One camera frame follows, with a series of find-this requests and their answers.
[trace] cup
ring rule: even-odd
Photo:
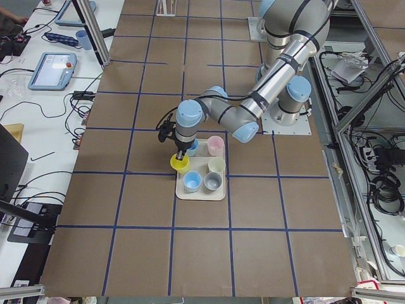
[[[76,38],[78,40],[78,43],[84,48],[84,49],[91,49],[91,42],[89,39],[89,36],[87,35],[87,32],[85,30],[78,30],[76,32]]]
[[[219,136],[211,136],[207,142],[208,153],[212,156],[221,156],[223,155],[224,145],[222,138]]]
[[[218,190],[222,185],[222,177],[219,173],[210,172],[204,177],[204,185],[210,191]]]
[[[193,193],[197,192],[198,188],[201,186],[202,178],[200,173],[196,171],[190,171],[184,175],[183,182],[184,192]]]
[[[197,154],[198,144],[198,139],[195,139],[191,148],[188,149],[185,154],[187,154],[188,156],[195,156]]]
[[[390,252],[397,257],[405,257],[405,246],[395,245],[390,248]]]
[[[225,160],[222,157],[214,157],[208,162],[208,170],[210,172],[222,173],[225,170]]]
[[[186,174],[191,168],[190,158],[187,155],[184,155],[183,160],[177,160],[176,155],[177,154],[174,154],[170,158],[171,167],[180,174]]]

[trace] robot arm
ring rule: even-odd
[[[247,143],[259,129],[256,121],[278,96],[290,96],[283,99],[281,112],[298,113],[309,97],[311,86],[303,77],[293,77],[325,42],[330,12],[335,5],[335,0],[262,0],[259,14],[264,20],[269,51],[260,70],[263,76],[247,99],[232,106],[221,87],[212,87],[199,98],[182,101],[171,136],[166,127],[166,136],[160,132],[159,140],[173,139],[178,147],[177,159],[181,160],[192,146],[199,124],[208,118]]]

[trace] tablet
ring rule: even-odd
[[[96,3],[94,1],[89,1],[90,7],[93,11],[96,10]],[[75,6],[72,3],[72,0],[67,0],[59,11],[58,15],[55,18],[55,23],[58,25],[66,27],[81,27],[82,22],[80,21],[79,16],[77,15]]]
[[[62,91],[68,85],[77,63],[74,53],[44,53],[28,88],[36,91]]]

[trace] white desk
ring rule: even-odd
[[[52,10],[60,10],[64,0],[53,0]],[[118,23],[120,17],[120,11],[122,9],[124,0],[96,0],[97,9],[94,12],[97,22],[101,30],[112,28],[114,29]],[[43,8],[42,3],[38,5],[38,8]],[[55,16],[55,13],[47,12],[44,10],[35,11],[30,20],[24,27],[24,29],[30,29],[37,24],[47,23]],[[52,33],[75,37],[75,33],[82,29],[80,27],[61,27],[54,22],[49,25],[52,28]],[[73,77],[75,78],[94,78],[102,72],[99,62],[93,52],[93,50],[75,49],[71,46],[66,46],[60,43],[50,43],[41,39],[43,33],[49,29],[44,28],[38,32],[30,34],[32,36],[27,47],[19,57],[14,57],[14,60],[6,65],[0,65],[0,72],[3,72],[9,68],[28,68],[34,70],[38,64],[41,55],[44,52],[62,53],[69,52],[77,55],[78,64],[75,69]],[[113,38],[105,38],[107,48],[110,49]],[[8,62],[9,56],[5,57],[3,62]]]
[[[53,5],[50,8],[52,10],[59,10],[63,3],[64,0],[52,0]],[[97,10],[95,15],[100,29],[115,28],[124,0],[96,0],[96,3]],[[37,10],[30,17],[25,29],[29,29],[40,23],[47,23],[54,16],[55,13]],[[53,29],[52,32],[72,37],[75,36],[76,31],[80,30],[80,28],[77,27],[60,27],[53,22],[50,26]],[[28,43],[22,56],[15,57],[12,62],[6,65],[0,65],[0,72],[10,68],[27,68],[33,70],[44,52],[71,52],[76,53],[78,58],[78,64],[73,78],[64,91],[30,91],[26,89],[22,98],[16,98],[8,94],[11,82],[18,79],[17,76],[24,75],[25,85],[27,85],[32,73],[18,72],[1,77],[0,94],[2,94],[4,98],[0,103],[0,116],[5,110],[23,100],[39,103],[48,116],[63,113],[63,97],[74,90],[83,91],[92,82],[92,79],[102,72],[93,50],[86,51],[84,49],[75,49],[59,43],[51,44],[41,39],[45,31],[47,31],[46,28],[31,34],[31,41]],[[111,46],[112,40],[112,37],[105,39],[108,49]],[[7,62],[8,60],[9,58],[6,57],[3,62]],[[98,85],[99,80],[95,81],[92,86],[90,86],[89,90],[96,92]],[[66,99],[66,106],[67,112],[62,117],[45,118],[42,116],[38,106],[21,104],[7,112],[0,121],[3,125],[24,124],[22,146],[29,152],[29,156],[25,173],[20,184],[24,184],[34,177],[48,172],[60,170],[71,172],[73,170],[77,151],[72,149],[72,136],[66,134],[64,127],[66,116],[72,109],[68,98]],[[73,113],[69,119],[70,129],[73,130],[79,127],[81,121],[82,119],[79,118],[76,113]],[[40,160],[30,161],[31,157],[36,159],[50,152],[55,153],[41,158]],[[59,191],[66,193],[69,181],[70,174],[48,175],[33,182],[29,188],[22,192],[21,196],[31,196],[43,191]],[[55,200],[52,199],[41,198],[40,201],[43,203],[55,203]],[[7,242],[10,230],[10,227],[3,226],[0,228],[0,288],[10,287],[27,248],[26,244]]]
[[[0,79],[0,94],[4,93],[3,84],[5,80],[11,80],[14,75],[3,76]],[[63,96],[74,90],[84,90],[91,83],[91,79],[72,79],[68,87],[60,92],[34,92],[30,101],[39,103],[47,115],[58,115],[63,113]],[[90,91],[97,91],[99,80],[90,86]],[[17,104],[7,94],[0,105],[0,116],[9,107]],[[22,104],[10,110],[8,114],[0,121],[2,124],[24,124],[22,137],[22,146],[28,151],[28,163],[20,184],[24,184],[34,177],[53,171],[73,170],[76,162],[77,151],[73,150],[72,136],[65,134],[65,120],[68,116],[71,106],[66,98],[67,113],[58,118],[45,118],[42,116],[39,107],[31,104]],[[82,119],[76,113],[69,118],[71,130],[80,126]],[[40,156],[54,152],[52,155],[41,158],[40,160],[31,161],[30,158],[36,159]],[[30,187],[22,192],[21,196],[32,196],[35,193],[44,191],[58,191],[66,193],[70,181],[70,174],[52,174],[34,181]],[[55,203],[53,199],[41,198],[32,201],[41,201],[43,203]],[[10,227],[0,228],[0,288],[10,287],[16,270],[24,255],[26,244],[9,243],[7,237]]]

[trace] white tray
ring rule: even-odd
[[[204,186],[204,177],[209,173],[208,162],[214,157],[209,155],[207,147],[207,139],[198,139],[199,145],[195,156],[190,157],[191,169],[190,171],[196,171],[200,173],[202,183],[197,192],[186,193],[184,192],[184,174],[177,174],[176,178],[176,196],[181,200],[199,200],[199,201],[220,201],[225,197],[227,188],[227,179],[225,178],[225,170],[221,173],[222,185],[216,191],[209,191]]]

